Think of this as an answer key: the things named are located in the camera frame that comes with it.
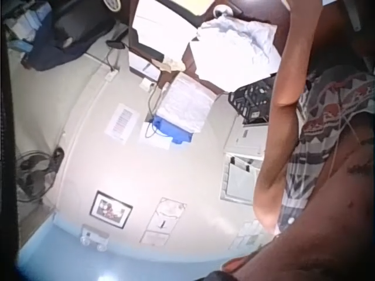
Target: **photo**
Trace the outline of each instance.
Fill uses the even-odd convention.
[[[98,191],[90,215],[115,227],[123,228],[132,208],[129,204]]]

